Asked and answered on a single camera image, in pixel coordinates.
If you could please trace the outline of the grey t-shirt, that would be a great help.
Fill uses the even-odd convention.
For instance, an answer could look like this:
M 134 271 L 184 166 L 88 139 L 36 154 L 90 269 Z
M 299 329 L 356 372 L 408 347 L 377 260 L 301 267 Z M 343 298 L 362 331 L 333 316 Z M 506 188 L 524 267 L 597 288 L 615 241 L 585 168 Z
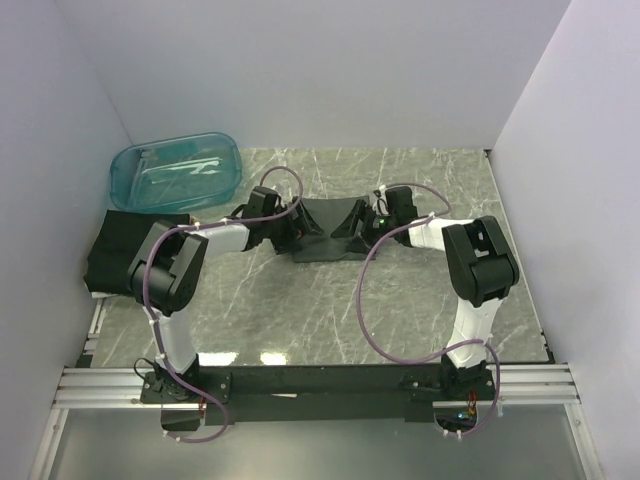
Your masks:
M 323 215 L 320 225 L 324 234 L 320 236 L 302 236 L 301 249 L 291 253 L 294 263 L 326 263 L 338 261 L 362 261 L 370 251 L 360 233 L 363 221 L 358 224 L 356 235 L 349 238 L 333 238 L 332 232 L 347 217 L 358 199 L 371 203 L 368 196 L 357 196 L 342 199 L 316 199 L 322 203 Z

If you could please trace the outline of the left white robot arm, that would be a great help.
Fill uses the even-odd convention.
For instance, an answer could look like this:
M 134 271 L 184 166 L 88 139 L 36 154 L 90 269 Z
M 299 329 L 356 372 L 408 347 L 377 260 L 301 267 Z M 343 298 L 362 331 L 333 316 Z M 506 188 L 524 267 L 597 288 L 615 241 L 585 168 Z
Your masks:
M 276 253 L 289 254 L 304 235 L 320 231 L 300 198 L 284 205 L 276 191 L 261 186 L 252 190 L 247 203 L 217 222 L 157 221 L 151 226 L 129 266 L 129 289 L 149 319 L 155 363 L 170 371 L 164 389 L 173 399 L 189 401 L 200 388 L 198 374 L 190 370 L 198 354 L 180 312 L 195 294 L 205 259 L 251 250 L 265 239 Z

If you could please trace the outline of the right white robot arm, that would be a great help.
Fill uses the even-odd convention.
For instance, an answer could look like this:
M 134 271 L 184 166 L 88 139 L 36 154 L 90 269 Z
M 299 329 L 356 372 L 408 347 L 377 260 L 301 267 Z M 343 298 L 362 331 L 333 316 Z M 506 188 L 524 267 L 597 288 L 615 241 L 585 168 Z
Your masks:
M 444 252 L 450 283 L 457 295 L 451 337 L 440 351 L 407 365 L 430 365 L 438 360 L 435 382 L 411 380 L 408 387 L 432 397 L 460 399 L 482 386 L 499 388 L 499 375 L 490 373 L 486 358 L 492 325 L 505 298 L 520 279 L 508 241 L 493 216 L 450 220 L 445 211 L 419 214 L 413 184 L 394 183 L 375 191 L 381 210 L 359 201 L 334 231 L 334 236 L 357 234 L 368 248 L 371 262 L 388 239 L 409 248 Z

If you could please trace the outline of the teal plastic bin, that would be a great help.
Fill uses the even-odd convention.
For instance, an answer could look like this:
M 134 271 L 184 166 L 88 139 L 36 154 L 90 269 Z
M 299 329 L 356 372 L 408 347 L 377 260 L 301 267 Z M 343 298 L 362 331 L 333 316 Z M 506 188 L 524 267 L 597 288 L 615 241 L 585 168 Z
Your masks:
M 113 158 L 110 200 L 128 212 L 190 212 L 230 201 L 242 176 L 239 149 L 224 133 L 148 142 Z

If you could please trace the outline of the folded black t-shirt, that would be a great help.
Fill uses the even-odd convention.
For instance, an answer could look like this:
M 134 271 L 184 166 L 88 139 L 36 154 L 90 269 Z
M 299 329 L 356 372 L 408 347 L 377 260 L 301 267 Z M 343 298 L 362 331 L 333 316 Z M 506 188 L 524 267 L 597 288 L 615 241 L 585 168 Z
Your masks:
M 128 296 L 127 270 L 149 230 L 157 221 L 172 225 L 191 223 L 183 214 L 143 214 L 108 210 L 87 257 L 83 280 L 93 298 Z

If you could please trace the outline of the black base beam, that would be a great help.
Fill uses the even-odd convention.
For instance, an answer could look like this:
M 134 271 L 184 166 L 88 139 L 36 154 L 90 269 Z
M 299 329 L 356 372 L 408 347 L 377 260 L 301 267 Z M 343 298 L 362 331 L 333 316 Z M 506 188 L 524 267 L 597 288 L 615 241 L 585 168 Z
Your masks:
M 203 366 L 191 392 L 160 368 L 146 373 L 143 405 L 159 406 L 164 427 L 194 431 L 224 422 L 402 419 L 431 423 L 438 402 L 494 399 L 493 372 L 423 365 Z

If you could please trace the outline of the aluminium frame rail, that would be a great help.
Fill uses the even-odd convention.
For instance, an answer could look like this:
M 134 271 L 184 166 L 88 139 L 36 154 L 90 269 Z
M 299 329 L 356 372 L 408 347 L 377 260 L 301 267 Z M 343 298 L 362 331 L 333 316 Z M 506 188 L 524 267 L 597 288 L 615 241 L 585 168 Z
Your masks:
M 500 404 L 545 405 L 573 404 L 579 396 L 573 377 L 566 365 L 503 365 L 487 366 L 499 375 L 499 388 L 489 401 Z M 68 368 L 63 371 L 53 405 L 57 409 L 117 409 L 149 408 L 140 394 L 143 380 L 150 369 L 135 373 L 131 369 Z M 438 402 L 436 407 L 462 407 L 459 402 Z

